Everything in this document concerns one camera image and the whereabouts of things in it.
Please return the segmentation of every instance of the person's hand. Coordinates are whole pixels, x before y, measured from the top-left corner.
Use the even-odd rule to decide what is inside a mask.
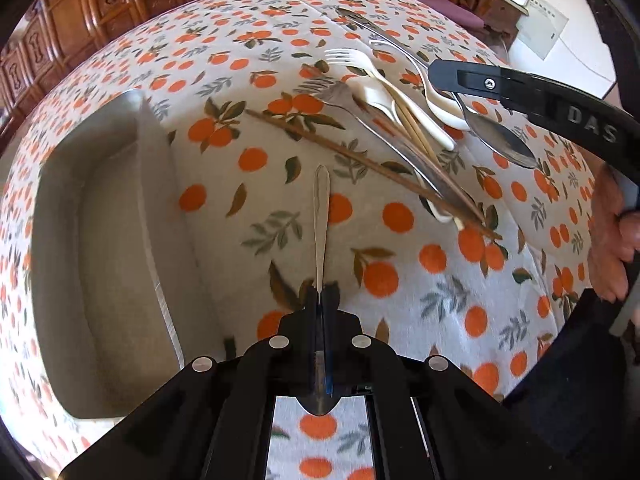
[[[634,251],[640,250],[640,212],[619,218],[625,208],[622,192],[606,165],[596,177],[592,208],[591,286],[603,300],[622,301],[629,288],[623,262],[631,262]]]

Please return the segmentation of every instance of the white wall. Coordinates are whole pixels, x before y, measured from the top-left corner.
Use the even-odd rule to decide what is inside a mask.
[[[568,19],[561,40],[546,59],[516,39],[509,50],[511,65],[604,97],[616,75],[609,48],[602,43],[591,9],[585,0],[546,0]]]

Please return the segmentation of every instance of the orange print tablecloth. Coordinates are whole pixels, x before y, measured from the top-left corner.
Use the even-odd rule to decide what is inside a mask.
[[[325,277],[340,307],[399,353],[446,355],[496,399],[508,394],[558,334],[588,286],[593,187],[574,147],[497,102],[468,99],[539,158],[516,168],[469,134],[440,152],[444,168],[479,203],[491,229],[438,223],[414,194],[318,146],[286,136],[246,107],[316,131],[404,171],[384,144],[341,110],[294,90],[306,78],[345,78],[326,48],[369,53],[416,102],[420,79],[397,52],[371,51],[365,32],[337,17],[362,13],[429,59],[500,64],[481,42],[415,0],[199,0],[142,25],[96,53],[34,111],[1,205],[0,411],[17,440],[59,469],[113,421],[77,420],[50,392],[30,297],[30,243],[39,170],[57,143],[127,88],[148,93],[172,144],[180,208],[222,332],[239,352],[274,333],[300,307],[315,273],[312,181],[331,173]],[[294,401],[276,409],[270,478],[370,478],[364,407],[343,401],[305,418]]]

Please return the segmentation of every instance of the metal bolt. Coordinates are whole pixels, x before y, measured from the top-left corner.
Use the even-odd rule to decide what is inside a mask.
[[[207,372],[211,370],[213,366],[213,361],[208,357],[198,357],[192,364],[191,367],[197,372]]]
[[[289,338],[283,335],[275,335],[269,339],[269,346],[276,349],[286,348],[289,346]]]
[[[442,356],[434,355],[429,359],[429,366],[431,370],[436,370],[437,372],[443,372],[447,368],[449,368],[449,362]]]
[[[369,337],[365,336],[364,334],[360,334],[354,336],[353,339],[351,339],[351,344],[356,348],[366,348],[368,346],[371,346],[371,339],[369,339]]]

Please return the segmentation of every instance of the cutlery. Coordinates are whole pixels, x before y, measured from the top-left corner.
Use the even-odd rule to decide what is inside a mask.
[[[391,95],[385,90],[385,88],[375,79],[368,76],[351,77],[347,79],[347,85],[358,99],[366,102],[368,105],[382,111],[389,120],[391,120],[396,126],[404,126],[396,112],[396,102]],[[418,184],[425,187],[424,180],[418,173],[414,171]],[[438,222],[447,223],[452,220],[452,216],[448,213],[441,213],[436,206],[430,200],[427,200],[431,208],[431,213]]]
[[[388,46],[391,46],[399,50],[407,58],[409,58],[413,62],[414,67],[416,67],[416,69],[417,69],[417,66],[421,66],[423,69],[427,71],[429,70],[429,65],[425,60],[416,56],[405,44],[396,40],[396,38],[393,38],[390,35],[388,35],[384,30],[378,27],[375,23],[370,22],[364,16],[361,16],[360,14],[357,14],[356,12],[353,12],[352,10],[349,10],[349,9],[343,9],[342,7],[337,7],[337,9],[335,10],[340,16],[347,18],[348,20],[351,20],[353,23],[361,26],[362,28],[367,29],[369,32],[373,32],[377,37],[370,40],[371,43],[373,42],[384,43]],[[459,118],[460,120],[463,119],[462,112],[458,109],[455,102],[453,102],[451,99],[447,99],[446,97],[438,94],[435,88],[433,88],[433,86],[431,85],[431,83],[429,83],[428,80],[425,81],[425,83],[427,83],[424,87],[425,93],[428,92],[427,101],[429,101],[429,99],[432,99],[433,104],[435,104],[436,108],[441,108],[443,112],[448,112],[449,114]],[[437,115],[438,113],[439,112],[437,110],[434,110],[434,114],[436,114],[436,116],[438,116]],[[453,124],[449,124],[446,121],[443,121],[443,122],[445,124],[448,124],[449,126],[452,126],[453,128],[456,128],[456,126],[454,126]],[[463,127],[458,129],[466,130],[468,128]]]
[[[452,92],[452,94],[465,115],[466,124],[485,145],[508,161],[523,168],[532,170],[538,166],[536,156],[520,137],[506,126],[502,126],[484,115],[471,111],[465,105],[460,94],[456,92]]]
[[[300,85],[324,104],[341,108],[350,113],[360,124],[394,150],[416,171],[436,192],[457,209],[464,210],[468,216],[476,216],[484,221],[484,215],[466,192],[446,173],[437,162],[420,153],[403,137],[395,137],[380,128],[371,115],[363,111],[353,100],[353,94],[346,83],[335,81],[331,86],[324,82],[309,79]]]
[[[316,246],[316,301],[315,334],[312,338],[314,347],[314,392],[304,397],[297,397],[300,404],[311,414],[321,416],[329,413],[340,401],[333,398],[331,379],[331,354],[327,348],[324,329],[324,305],[322,289],[324,287],[324,251],[326,248],[326,232],[329,225],[329,170],[322,164],[316,168],[314,176],[314,238]]]
[[[400,91],[396,86],[391,84],[380,72],[376,69],[373,62],[369,59],[369,56],[359,50],[352,48],[330,48],[324,51],[326,54],[326,62],[328,64],[342,65],[342,66],[355,66],[366,70],[373,77],[378,79],[385,88],[388,89],[392,97],[401,102],[409,108],[411,113],[416,117],[416,120],[431,134],[431,136],[438,141],[438,143],[446,150],[453,150],[456,147],[456,143],[449,137],[438,124],[431,119],[427,113],[422,110],[416,103],[414,103],[404,92]]]
[[[380,174],[388,178],[389,180],[392,180],[396,184],[399,184],[400,186],[404,187],[405,189],[411,192],[414,192],[415,194],[421,197],[424,197],[427,200],[431,200],[440,209],[447,211],[448,213],[450,213],[452,216],[455,216],[456,218],[460,218],[467,226],[473,229],[476,229],[480,234],[489,238],[489,240],[502,240],[501,235],[485,227],[482,224],[482,222],[479,221],[478,218],[476,218],[475,215],[469,215],[466,212],[466,210],[461,210],[457,208],[455,205],[450,204],[445,200],[443,200],[442,197],[439,194],[437,194],[435,191],[431,189],[421,188],[420,186],[413,183],[412,181],[406,178],[403,178],[402,176],[393,172],[389,168],[386,168],[385,166],[382,166],[374,162],[373,160],[371,160],[370,158],[367,158],[366,156],[362,156],[359,153],[352,152],[348,150],[347,147],[341,146],[340,144],[337,144],[336,142],[333,142],[332,140],[329,140],[321,135],[312,134],[311,132],[306,131],[300,126],[296,126],[295,124],[288,124],[285,121],[282,121],[280,119],[275,119],[261,112],[257,112],[256,110],[251,110],[247,108],[245,109],[244,113],[258,119],[259,121],[262,121],[267,124],[271,124],[272,126],[275,126],[276,128],[283,130],[284,132],[293,132],[299,135],[300,137],[303,137],[306,140],[309,140],[310,142],[317,144],[318,146],[321,146],[327,150],[332,150],[332,152],[335,152],[335,153],[340,153],[342,156],[350,158],[351,160],[355,160],[356,162],[359,162],[363,166],[366,166],[367,168],[369,168],[371,171],[375,171],[377,174]]]
[[[329,170],[322,164],[316,169],[314,180],[314,237],[316,240],[316,287],[322,292],[324,281],[324,249],[329,223]]]
[[[405,56],[407,56],[411,61],[413,61],[414,66],[415,64],[418,64],[425,70],[429,70],[429,65],[423,59],[420,59],[407,46],[405,46],[395,38],[389,36],[384,30],[382,30],[374,23],[371,23],[367,18],[364,18],[363,16],[357,14],[356,12],[353,12],[352,10],[343,9],[341,7],[337,7],[336,12],[338,12],[338,14],[340,14],[342,17],[347,18],[357,25],[360,25],[361,27],[377,34],[380,38],[382,38],[385,44],[395,47]],[[430,93],[430,97],[433,98],[433,101],[435,103],[438,103],[442,108],[444,108],[444,111],[453,111],[450,110],[450,100],[440,96],[439,94],[436,94],[435,90],[433,91],[433,94]],[[518,166],[522,166],[524,168],[536,167],[535,156],[533,155],[531,150],[511,130],[509,130],[505,126],[502,126],[501,124],[496,123],[488,117],[484,117],[480,114],[472,112],[466,107],[459,96],[454,94],[454,97],[460,105],[460,110],[464,115],[465,122],[468,125],[468,128],[473,133],[475,133],[476,136],[478,136],[478,138],[481,139],[482,142],[484,142],[489,148],[494,150],[494,152],[504,156],[504,158],[510,160]]]
[[[393,48],[396,47],[394,44],[380,37],[370,39],[369,43],[372,45],[384,44]],[[427,106],[429,107],[429,110],[431,110],[433,115],[435,115],[437,118],[439,118],[439,120],[441,120],[451,128],[467,131],[469,129],[469,126],[468,124],[466,124],[464,115],[458,104],[453,99],[449,99],[441,95],[433,87],[433,85],[429,81],[429,78],[424,76],[424,68],[415,62],[414,56],[408,56],[407,59],[414,66],[414,69],[422,80],[422,85],[424,86],[425,101],[427,101]]]

